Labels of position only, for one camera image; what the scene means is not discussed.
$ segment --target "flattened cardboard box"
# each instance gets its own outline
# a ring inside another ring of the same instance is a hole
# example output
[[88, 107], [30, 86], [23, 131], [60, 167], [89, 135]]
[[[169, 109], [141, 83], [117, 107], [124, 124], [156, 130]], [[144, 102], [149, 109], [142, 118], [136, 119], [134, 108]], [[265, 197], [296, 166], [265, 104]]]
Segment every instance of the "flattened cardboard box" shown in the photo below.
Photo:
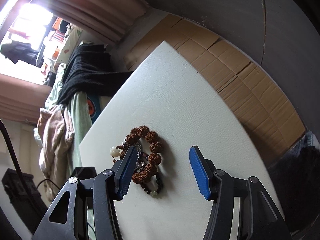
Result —
[[277, 85], [245, 55], [215, 33], [168, 15], [124, 57], [135, 70], [167, 41], [219, 93], [247, 131], [265, 164], [287, 151], [305, 128]]

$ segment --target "white table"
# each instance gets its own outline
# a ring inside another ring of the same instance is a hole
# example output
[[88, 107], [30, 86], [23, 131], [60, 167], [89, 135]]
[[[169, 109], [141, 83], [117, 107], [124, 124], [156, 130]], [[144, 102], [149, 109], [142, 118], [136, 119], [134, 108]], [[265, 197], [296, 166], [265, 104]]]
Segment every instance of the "white table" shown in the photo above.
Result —
[[[166, 142], [159, 165], [164, 189], [151, 197], [131, 182], [123, 201], [115, 202], [123, 239], [203, 238], [212, 202], [200, 194], [193, 176], [188, 158], [193, 145], [233, 177], [257, 176], [281, 210], [268, 172], [241, 124], [201, 74], [165, 41], [89, 130], [80, 144], [83, 166], [94, 166], [97, 173], [111, 168], [109, 149], [140, 125], [148, 125]], [[235, 201], [230, 239], [237, 236], [238, 205]]]

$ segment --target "black cable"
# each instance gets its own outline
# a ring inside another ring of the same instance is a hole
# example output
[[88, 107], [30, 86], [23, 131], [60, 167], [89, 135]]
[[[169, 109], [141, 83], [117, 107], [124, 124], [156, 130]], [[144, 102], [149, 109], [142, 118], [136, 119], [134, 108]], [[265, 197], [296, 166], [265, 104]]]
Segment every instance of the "black cable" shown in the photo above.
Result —
[[37, 214], [42, 218], [43, 217], [43, 212], [42, 212], [42, 208], [38, 205], [38, 203], [36, 202], [35, 198], [33, 197], [33, 195], [30, 192], [30, 189], [28, 188], [28, 185], [26, 184], [25, 179], [23, 178], [22, 175], [22, 171], [20, 169], [16, 154], [14, 153], [14, 149], [10, 140], [10, 136], [7, 132], [7, 129], [5, 128], [5, 125], [3, 124], [2, 120], [0, 119], [0, 130], [1, 133], [3, 135], [4, 141], [7, 145], [10, 157], [12, 159], [13, 162], [13, 166], [17, 172], [17, 175], [19, 177], [19, 180], [25, 190], [25, 192], [27, 193], [27, 196], [30, 200], [31, 205], [33, 206], [33, 208], [35, 209], [35, 211], [37, 212]]
[[95, 236], [95, 237], [96, 237], [96, 239], [97, 239], [96, 231], [94, 231], [93, 227], [89, 224], [89, 222], [87, 222], [87, 223], [88, 223], [88, 226], [89, 226], [89, 227], [91, 227], [92, 231], [94, 232], [94, 236]]
[[59, 188], [59, 187], [57, 186], [57, 184], [55, 184], [51, 179], [43, 179], [43, 180], [41, 180], [41, 181], [39, 182], [38, 186], [37, 186], [37, 189], [38, 189], [39, 186], [40, 186], [42, 183], [44, 183], [45, 181], [50, 181], [53, 185], [55, 185], [55, 186], [57, 187], [58, 190], [61, 190], [61, 188]]

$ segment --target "bracelet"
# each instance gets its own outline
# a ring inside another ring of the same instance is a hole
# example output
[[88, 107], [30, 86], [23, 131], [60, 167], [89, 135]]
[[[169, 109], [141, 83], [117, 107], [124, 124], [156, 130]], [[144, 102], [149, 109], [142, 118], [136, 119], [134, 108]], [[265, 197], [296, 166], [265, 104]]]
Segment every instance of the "bracelet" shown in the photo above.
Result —
[[[150, 155], [142, 151], [142, 144], [139, 141], [140, 138], [144, 138], [150, 143]], [[157, 166], [162, 160], [159, 153], [162, 153], [163, 151], [163, 145], [160, 142], [158, 134], [155, 131], [150, 131], [149, 127], [145, 125], [133, 128], [130, 134], [125, 137], [125, 142], [122, 143], [122, 145], [110, 149], [113, 162], [116, 162], [115, 157], [123, 159], [129, 146], [135, 146], [138, 152], [138, 159], [132, 175], [132, 181], [136, 184], [140, 184], [148, 195], [157, 195], [163, 188], [163, 183], [157, 169]], [[151, 178], [154, 175], [156, 176], [157, 190], [151, 191], [146, 184], [151, 181]]]

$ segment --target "white bead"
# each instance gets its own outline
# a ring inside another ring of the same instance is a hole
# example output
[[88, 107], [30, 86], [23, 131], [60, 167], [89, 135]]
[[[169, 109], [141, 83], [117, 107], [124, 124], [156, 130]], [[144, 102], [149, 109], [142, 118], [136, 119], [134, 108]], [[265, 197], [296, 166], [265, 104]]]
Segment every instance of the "white bead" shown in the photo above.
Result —
[[120, 153], [121, 153], [121, 150], [120, 150], [120, 149], [117, 149], [117, 148], [114, 147], [114, 146], [110, 149], [110, 155], [111, 155], [112, 157], [114, 157], [114, 158], [119, 157], [119, 156], [120, 156]]

